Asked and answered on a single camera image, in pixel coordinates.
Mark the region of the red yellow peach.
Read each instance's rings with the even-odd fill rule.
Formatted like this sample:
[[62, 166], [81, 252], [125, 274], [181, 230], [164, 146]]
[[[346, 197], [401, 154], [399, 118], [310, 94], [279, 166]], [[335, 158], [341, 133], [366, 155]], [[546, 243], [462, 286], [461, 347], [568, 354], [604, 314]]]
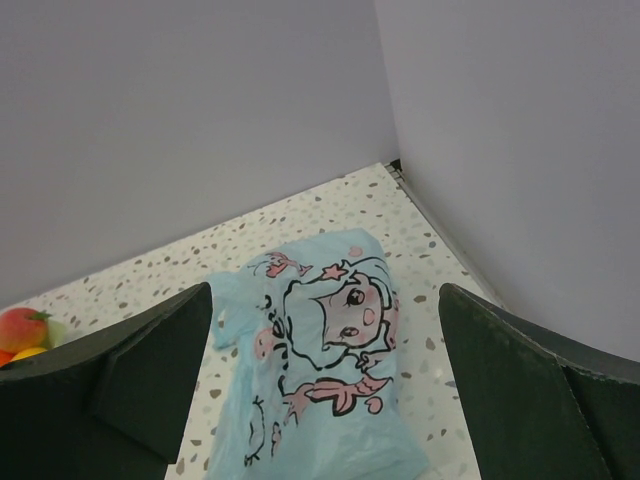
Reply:
[[10, 309], [1, 314], [1, 350], [19, 353], [39, 347], [48, 336], [51, 315], [27, 307]]

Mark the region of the orange fruit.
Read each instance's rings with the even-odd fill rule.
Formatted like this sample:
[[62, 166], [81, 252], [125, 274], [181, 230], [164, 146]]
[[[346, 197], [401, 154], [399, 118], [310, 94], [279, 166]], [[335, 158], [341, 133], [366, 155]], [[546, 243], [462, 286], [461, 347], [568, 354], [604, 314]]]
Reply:
[[0, 368], [10, 363], [14, 357], [15, 357], [14, 353], [1, 350], [0, 351]]

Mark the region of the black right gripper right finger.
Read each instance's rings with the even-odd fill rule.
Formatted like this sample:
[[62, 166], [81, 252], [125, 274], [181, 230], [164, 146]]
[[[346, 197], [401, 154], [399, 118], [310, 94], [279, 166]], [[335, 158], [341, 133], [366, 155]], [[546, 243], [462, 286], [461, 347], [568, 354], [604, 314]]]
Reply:
[[636, 479], [639, 365], [451, 283], [439, 317], [484, 479]]

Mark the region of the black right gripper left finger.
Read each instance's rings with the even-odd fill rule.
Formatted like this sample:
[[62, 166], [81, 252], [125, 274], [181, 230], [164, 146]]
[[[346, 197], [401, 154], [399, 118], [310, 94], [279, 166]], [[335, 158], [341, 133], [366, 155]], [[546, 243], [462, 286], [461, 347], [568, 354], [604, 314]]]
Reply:
[[164, 478], [179, 457], [211, 316], [203, 282], [2, 367], [2, 478]]

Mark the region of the light blue plastic bag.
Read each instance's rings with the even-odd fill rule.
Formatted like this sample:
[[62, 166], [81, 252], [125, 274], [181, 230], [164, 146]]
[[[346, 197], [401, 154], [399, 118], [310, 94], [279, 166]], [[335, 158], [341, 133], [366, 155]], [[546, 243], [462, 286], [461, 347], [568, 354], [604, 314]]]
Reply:
[[399, 302], [367, 231], [321, 233], [208, 279], [213, 346], [237, 362], [211, 479], [414, 479], [397, 405]]

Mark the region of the yellow lemon fruit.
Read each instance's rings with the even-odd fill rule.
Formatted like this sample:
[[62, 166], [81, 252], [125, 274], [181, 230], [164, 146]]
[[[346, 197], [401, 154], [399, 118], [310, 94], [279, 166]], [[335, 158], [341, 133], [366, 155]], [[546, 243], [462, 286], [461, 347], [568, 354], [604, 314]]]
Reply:
[[31, 348], [22, 350], [22, 351], [18, 352], [17, 354], [15, 354], [12, 357], [11, 361], [12, 362], [16, 362], [16, 361], [19, 361], [19, 360], [27, 359], [27, 358], [30, 358], [30, 357], [35, 356], [35, 355], [39, 355], [39, 354], [44, 353], [44, 352], [47, 352], [47, 349], [44, 348], [44, 347], [31, 347]]

